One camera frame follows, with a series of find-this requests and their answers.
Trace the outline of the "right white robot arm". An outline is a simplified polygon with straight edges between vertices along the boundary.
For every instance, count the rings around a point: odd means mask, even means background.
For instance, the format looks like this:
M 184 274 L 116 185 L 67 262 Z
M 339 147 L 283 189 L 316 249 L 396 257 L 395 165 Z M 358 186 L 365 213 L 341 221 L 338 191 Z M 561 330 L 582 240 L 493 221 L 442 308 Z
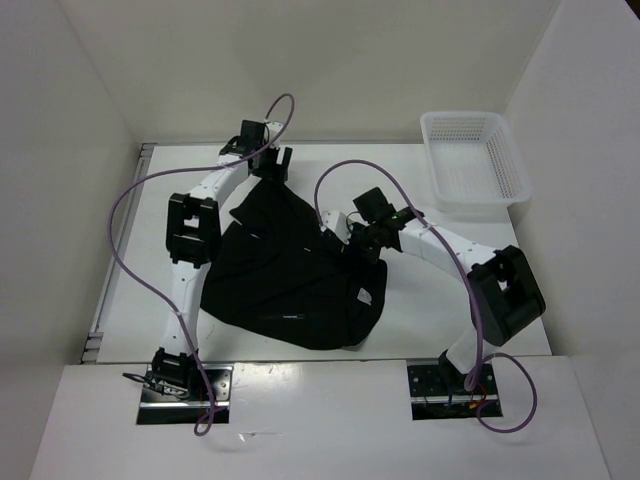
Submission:
M 375 259 L 383 248 L 429 263 L 460 280 L 467 290 L 472 326 L 441 356 L 440 385 L 460 393 L 479 380 L 478 365 L 546 311 L 524 252 L 495 249 L 428 222 L 407 206 L 397 210 L 379 188 L 354 200 L 362 224 L 353 222 L 349 244 Z

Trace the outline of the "black shorts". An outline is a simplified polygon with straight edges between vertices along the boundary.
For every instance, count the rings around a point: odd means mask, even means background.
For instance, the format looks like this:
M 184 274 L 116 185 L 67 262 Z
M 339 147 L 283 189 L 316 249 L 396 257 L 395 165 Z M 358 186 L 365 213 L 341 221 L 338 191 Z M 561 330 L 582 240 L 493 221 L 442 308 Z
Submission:
M 384 261 L 332 250 L 314 209 L 283 184 L 259 182 L 230 215 L 205 279 L 204 312 L 309 350 L 368 337 L 385 305 Z

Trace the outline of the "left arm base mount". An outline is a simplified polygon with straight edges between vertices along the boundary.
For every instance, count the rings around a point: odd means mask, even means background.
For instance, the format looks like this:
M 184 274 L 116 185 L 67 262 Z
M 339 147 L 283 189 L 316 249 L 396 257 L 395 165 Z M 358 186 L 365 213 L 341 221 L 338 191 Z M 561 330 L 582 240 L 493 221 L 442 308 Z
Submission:
M 215 400 L 213 424 L 228 424 L 233 366 L 207 364 L 205 370 Z M 122 376 L 141 386 L 137 425 L 195 424 L 208 413 L 209 397 L 199 373 L 195 375 L 196 383 L 191 390 L 153 380 L 150 366 L 144 374 L 125 372 Z

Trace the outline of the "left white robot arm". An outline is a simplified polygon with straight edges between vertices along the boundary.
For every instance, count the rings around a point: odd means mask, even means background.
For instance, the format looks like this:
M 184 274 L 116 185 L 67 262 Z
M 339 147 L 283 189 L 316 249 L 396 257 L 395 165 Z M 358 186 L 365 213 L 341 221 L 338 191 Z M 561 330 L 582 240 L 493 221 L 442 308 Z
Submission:
M 165 245 L 171 260 L 170 311 L 175 326 L 166 326 L 151 367 L 154 382 L 175 398 L 191 398 L 202 388 L 197 360 L 197 321 L 204 281 L 222 241 L 220 208 L 250 176 L 284 181 L 292 149 L 281 149 L 284 125 L 245 120 L 240 134 L 220 151 L 215 169 L 186 193 L 168 202 Z

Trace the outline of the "white plastic basket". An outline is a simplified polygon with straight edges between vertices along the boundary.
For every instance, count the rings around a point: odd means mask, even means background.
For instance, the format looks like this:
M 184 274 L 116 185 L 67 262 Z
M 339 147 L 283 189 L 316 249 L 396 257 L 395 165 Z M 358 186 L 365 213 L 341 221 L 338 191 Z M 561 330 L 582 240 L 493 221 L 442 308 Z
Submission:
M 493 112 L 420 117 L 437 208 L 484 212 L 528 202 L 532 186 L 506 119 Z

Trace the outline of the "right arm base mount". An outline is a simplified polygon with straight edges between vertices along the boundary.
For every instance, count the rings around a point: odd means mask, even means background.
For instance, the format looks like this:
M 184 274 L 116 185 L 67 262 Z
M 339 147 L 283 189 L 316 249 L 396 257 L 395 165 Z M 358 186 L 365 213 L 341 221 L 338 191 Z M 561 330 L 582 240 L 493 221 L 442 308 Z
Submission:
M 483 366 L 481 381 L 473 392 L 465 390 L 462 382 L 446 383 L 436 360 L 408 361 L 406 371 L 413 421 L 475 418 L 479 407 L 483 416 L 503 416 L 489 364 Z

